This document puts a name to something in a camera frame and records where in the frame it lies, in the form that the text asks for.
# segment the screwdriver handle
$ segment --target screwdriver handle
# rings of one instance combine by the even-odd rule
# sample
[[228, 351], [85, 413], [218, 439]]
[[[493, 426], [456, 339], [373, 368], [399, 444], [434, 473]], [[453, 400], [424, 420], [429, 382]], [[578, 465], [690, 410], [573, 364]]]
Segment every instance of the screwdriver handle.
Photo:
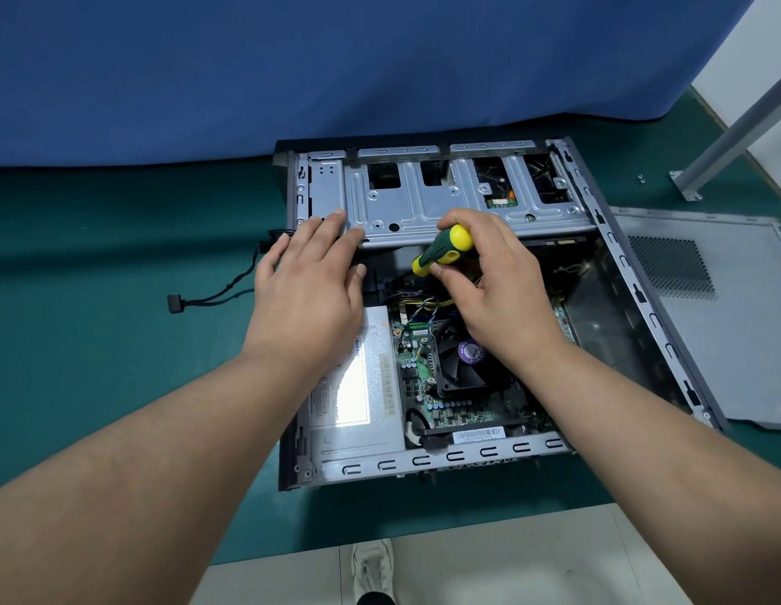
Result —
[[436, 261], [444, 265], [453, 263], [472, 248], [474, 248], [474, 242], [468, 229], [460, 224], [453, 225], [440, 231], [424, 254], [413, 260], [413, 274], [421, 277], [428, 276], [430, 265]]

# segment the foot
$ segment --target foot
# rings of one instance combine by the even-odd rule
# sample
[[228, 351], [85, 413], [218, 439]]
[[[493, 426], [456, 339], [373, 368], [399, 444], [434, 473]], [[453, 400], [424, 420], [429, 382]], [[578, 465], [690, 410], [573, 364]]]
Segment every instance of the foot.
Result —
[[354, 599], [366, 592], [383, 592], [393, 599], [393, 546], [390, 539], [354, 544], [351, 571], [354, 574]]

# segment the blue backdrop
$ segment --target blue backdrop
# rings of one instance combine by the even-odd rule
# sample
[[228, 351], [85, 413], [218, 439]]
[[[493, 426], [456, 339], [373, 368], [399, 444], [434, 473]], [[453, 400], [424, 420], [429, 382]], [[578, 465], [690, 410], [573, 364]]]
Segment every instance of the blue backdrop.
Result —
[[752, 0], [0, 0], [0, 165], [664, 114]]

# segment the purple fan sticker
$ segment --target purple fan sticker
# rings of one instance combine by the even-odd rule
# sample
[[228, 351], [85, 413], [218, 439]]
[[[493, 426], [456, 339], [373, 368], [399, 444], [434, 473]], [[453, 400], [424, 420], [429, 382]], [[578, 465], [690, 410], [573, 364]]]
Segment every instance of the purple fan sticker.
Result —
[[460, 357], [460, 360], [471, 366], [485, 359], [486, 354], [488, 354], [486, 349], [471, 338], [464, 339], [457, 345], [457, 355]]

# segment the green mat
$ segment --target green mat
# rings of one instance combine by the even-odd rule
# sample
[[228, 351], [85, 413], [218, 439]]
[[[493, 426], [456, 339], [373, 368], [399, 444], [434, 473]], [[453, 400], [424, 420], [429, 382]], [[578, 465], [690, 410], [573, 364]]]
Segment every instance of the green mat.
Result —
[[[668, 170], [719, 134], [692, 94], [653, 123], [524, 125], [571, 135], [612, 205], [781, 219], [781, 199], [747, 160], [710, 182], [700, 203], [671, 185]], [[252, 295], [182, 315], [167, 312], [165, 297], [216, 292], [282, 226], [266, 159], [0, 170], [0, 486], [233, 357]], [[781, 433], [736, 425], [731, 435], [781, 467]], [[276, 471], [274, 451], [215, 562], [610, 501], [571, 456], [443, 472], [435, 485], [408, 476], [291, 493], [277, 492]]]

